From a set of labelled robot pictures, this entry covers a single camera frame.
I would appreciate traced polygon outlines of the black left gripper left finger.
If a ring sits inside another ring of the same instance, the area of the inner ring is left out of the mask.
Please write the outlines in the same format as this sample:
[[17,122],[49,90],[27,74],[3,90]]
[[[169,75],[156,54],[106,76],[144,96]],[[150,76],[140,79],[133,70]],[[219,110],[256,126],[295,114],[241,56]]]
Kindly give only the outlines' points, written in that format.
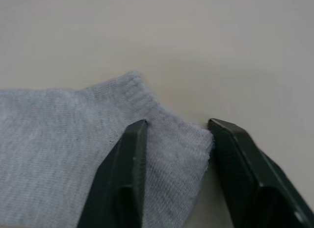
[[147,152],[146,120],[128,125],[98,167],[79,228],[142,226]]

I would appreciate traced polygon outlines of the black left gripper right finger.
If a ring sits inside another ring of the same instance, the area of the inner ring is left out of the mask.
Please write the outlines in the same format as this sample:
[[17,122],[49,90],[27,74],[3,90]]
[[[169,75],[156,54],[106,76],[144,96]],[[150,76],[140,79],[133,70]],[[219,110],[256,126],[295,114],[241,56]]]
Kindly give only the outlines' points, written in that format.
[[209,119],[211,160],[235,228],[312,228],[314,214],[281,167],[241,127]]

